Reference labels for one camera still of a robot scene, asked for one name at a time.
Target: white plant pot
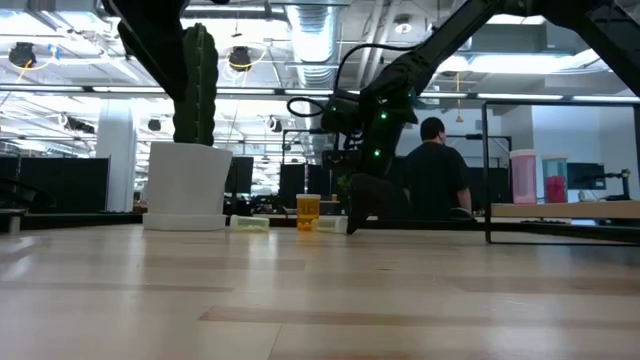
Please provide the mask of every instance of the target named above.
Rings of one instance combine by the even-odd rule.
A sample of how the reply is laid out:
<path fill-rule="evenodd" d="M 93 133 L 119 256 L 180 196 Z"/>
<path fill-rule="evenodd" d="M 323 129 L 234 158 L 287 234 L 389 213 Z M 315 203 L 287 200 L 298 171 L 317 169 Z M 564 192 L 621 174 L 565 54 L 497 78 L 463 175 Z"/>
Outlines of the white plant pot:
<path fill-rule="evenodd" d="M 152 143 L 144 228 L 213 231 L 225 227 L 224 184 L 232 153 L 199 144 Z"/>

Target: short hair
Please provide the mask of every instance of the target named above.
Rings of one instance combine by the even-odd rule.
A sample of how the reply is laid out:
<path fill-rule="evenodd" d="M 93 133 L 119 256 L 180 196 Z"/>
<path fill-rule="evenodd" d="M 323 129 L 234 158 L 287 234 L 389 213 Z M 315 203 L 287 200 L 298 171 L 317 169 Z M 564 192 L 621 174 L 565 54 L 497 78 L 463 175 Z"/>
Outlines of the short hair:
<path fill-rule="evenodd" d="M 445 131 L 442 120 L 437 117 L 426 118 L 420 125 L 420 137 L 422 141 L 433 140 Z"/>

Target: cactus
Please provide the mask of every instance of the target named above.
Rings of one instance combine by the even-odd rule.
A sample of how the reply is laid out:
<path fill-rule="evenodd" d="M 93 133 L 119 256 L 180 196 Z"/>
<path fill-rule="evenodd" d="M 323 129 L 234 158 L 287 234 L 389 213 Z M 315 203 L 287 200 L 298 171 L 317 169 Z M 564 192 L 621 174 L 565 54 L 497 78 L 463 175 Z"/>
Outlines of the cactus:
<path fill-rule="evenodd" d="M 202 24 L 187 29 L 183 42 L 189 83 L 185 100 L 174 102 L 173 141 L 212 146 L 218 52 L 213 37 Z"/>

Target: white pot base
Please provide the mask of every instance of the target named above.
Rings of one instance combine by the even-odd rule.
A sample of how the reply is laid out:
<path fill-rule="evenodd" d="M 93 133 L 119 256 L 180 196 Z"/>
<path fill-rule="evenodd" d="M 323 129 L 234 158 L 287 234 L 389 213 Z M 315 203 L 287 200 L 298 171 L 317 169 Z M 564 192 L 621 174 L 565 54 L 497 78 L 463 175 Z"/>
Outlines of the white pot base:
<path fill-rule="evenodd" d="M 224 229 L 226 219 L 225 215 L 142 215 L 145 230 L 159 231 L 215 231 Z"/>

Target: black cable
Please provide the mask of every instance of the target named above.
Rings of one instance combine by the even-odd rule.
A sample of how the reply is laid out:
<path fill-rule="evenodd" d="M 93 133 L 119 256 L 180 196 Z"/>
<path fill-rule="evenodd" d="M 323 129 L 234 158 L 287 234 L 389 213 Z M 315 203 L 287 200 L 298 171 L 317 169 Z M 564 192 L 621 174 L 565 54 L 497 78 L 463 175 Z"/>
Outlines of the black cable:
<path fill-rule="evenodd" d="M 297 102 L 306 102 L 306 103 L 315 105 L 319 110 L 316 111 L 316 112 L 312 112 L 310 114 L 299 113 L 299 112 L 297 112 L 297 111 L 295 111 L 295 110 L 293 110 L 291 108 L 291 104 L 297 103 Z M 322 113 L 324 112 L 324 105 L 322 105 L 319 101 L 313 100 L 311 98 L 302 97 L 302 96 L 294 96 L 291 99 L 289 99 L 289 101 L 287 101 L 287 110 L 289 110 L 290 113 L 292 113 L 293 115 L 295 115 L 297 117 L 308 118 L 308 117 L 314 117 L 314 116 L 322 115 Z"/>
<path fill-rule="evenodd" d="M 384 45 L 384 44 L 374 44 L 374 43 L 367 43 L 367 44 L 360 44 L 355 46 L 353 49 L 349 50 L 344 57 L 342 58 L 342 61 L 340 61 L 340 65 L 338 66 L 338 71 L 336 72 L 336 78 L 334 80 L 333 83 L 333 91 L 335 92 L 338 89 L 338 83 L 340 81 L 340 74 L 342 73 L 342 68 L 344 67 L 344 64 L 347 62 L 347 59 L 349 59 L 349 56 L 353 55 L 356 51 L 360 50 L 360 49 L 365 49 L 365 48 L 376 48 L 376 49 L 383 49 L 383 50 L 392 50 L 392 51 L 411 51 L 414 50 L 415 48 L 417 48 L 420 44 L 418 45 L 412 45 L 412 46 L 392 46 L 392 45 Z M 302 114 L 299 113 L 297 111 L 294 111 L 293 109 L 291 109 L 291 104 L 296 103 L 296 102 L 307 102 L 309 104 L 313 104 L 316 107 L 319 108 L 318 111 L 310 113 L 310 114 Z M 322 104 L 320 104 L 318 101 L 310 99 L 310 98 L 306 98 L 306 97 L 301 97 L 301 96 L 296 96 L 296 97 L 292 97 L 291 99 L 289 99 L 289 101 L 287 101 L 287 110 L 289 110 L 289 112 L 297 117 L 301 117 L 301 118 L 309 118 L 309 117 L 314 117 L 314 116 L 319 116 L 322 115 L 322 113 L 324 112 L 324 106 Z"/>

